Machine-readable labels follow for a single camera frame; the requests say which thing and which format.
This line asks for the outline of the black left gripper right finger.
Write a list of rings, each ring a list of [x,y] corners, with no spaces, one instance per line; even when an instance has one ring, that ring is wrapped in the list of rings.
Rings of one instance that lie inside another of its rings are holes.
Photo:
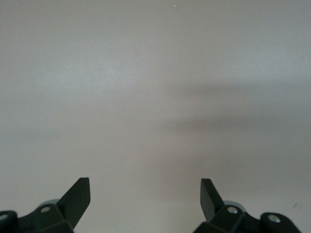
[[[211,179],[202,179],[200,204],[205,216],[196,233],[299,233],[286,216],[266,212],[254,218],[236,202],[223,201]]]

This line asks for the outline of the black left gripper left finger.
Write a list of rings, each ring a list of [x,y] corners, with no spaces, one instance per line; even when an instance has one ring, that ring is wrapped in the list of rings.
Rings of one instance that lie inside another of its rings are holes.
[[[17,212],[0,213],[2,233],[72,233],[90,204],[89,178],[79,178],[59,199],[41,204],[31,213],[18,217]]]

